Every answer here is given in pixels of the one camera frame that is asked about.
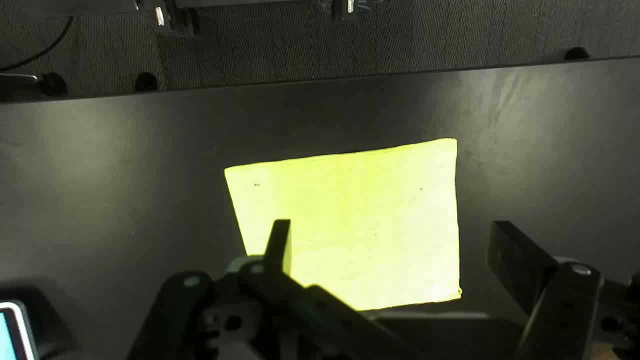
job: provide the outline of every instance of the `screw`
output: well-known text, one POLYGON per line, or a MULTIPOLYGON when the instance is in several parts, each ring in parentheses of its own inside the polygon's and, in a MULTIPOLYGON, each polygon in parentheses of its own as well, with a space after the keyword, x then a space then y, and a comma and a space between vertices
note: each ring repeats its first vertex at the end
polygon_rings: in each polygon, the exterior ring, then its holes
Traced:
POLYGON ((572 270, 574 270, 577 276, 591 276, 591 270, 585 268, 583 263, 572 263, 572 270))
POLYGON ((200 285, 200 276, 188 276, 188 278, 183 278, 183 280, 181 280, 181 285, 183 285, 183 288, 195 288, 195 285, 200 285))

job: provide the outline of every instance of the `cable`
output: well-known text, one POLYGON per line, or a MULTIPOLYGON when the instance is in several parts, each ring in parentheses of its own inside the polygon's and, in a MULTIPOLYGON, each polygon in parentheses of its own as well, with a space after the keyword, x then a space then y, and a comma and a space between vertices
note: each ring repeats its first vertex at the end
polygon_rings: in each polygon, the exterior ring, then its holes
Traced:
POLYGON ((45 56, 47 52, 52 52, 52 50, 64 40, 68 27, 70 27, 71 24, 74 24, 74 16, 70 16, 70 18, 65 19, 62 32, 57 34, 57 37, 55 37, 50 45, 45 45, 43 50, 27 56, 27 58, 24 58, 24 59, 20 59, 20 61, 16 61, 16 64, 0 65, 0 72, 8 72, 8 69, 20 67, 20 65, 26 65, 26 64, 30 64, 30 61, 45 56))

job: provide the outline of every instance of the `paper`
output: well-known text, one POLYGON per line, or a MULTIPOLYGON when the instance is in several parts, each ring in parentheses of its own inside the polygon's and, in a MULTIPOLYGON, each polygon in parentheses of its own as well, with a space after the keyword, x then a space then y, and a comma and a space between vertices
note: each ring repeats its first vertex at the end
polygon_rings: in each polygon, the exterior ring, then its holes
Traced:
POLYGON ((456 140, 260 162, 224 176, 247 254, 287 218, 286 272, 355 310, 459 297, 456 140))

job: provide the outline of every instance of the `black machine part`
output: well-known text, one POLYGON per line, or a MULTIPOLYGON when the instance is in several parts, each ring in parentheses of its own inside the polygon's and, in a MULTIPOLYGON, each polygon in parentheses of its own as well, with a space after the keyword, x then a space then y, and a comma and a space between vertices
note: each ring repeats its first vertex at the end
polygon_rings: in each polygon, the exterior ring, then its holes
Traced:
POLYGON ((559 263, 510 221, 495 221, 487 257, 530 314, 526 325, 492 318, 467 325, 458 325, 464 323, 459 319, 422 319, 422 334, 430 338, 412 336, 405 330, 410 319, 373 319, 329 291, 302 288, 286 276, 287 225, 287 220, 278 220, 264 257, 247 260, 221 280, 212 282, 203 272, 172 276, 128 358, 226 358, 233 354, 226 349, 238 344, 266 360, 478 358, 478 352, 459 348, 478 341, 478 334, 500 336, 502 341, 492 340, 495 344, 485 352, 489 358, 588 358, 593 341, 609 344, 618 358, 638 358, 638 276, 622 285, 603 280, 591 266, 559 263), (438 341, 438 331, 427 330, 434 325, 448 327, 448 338, 456 341, 438 341))

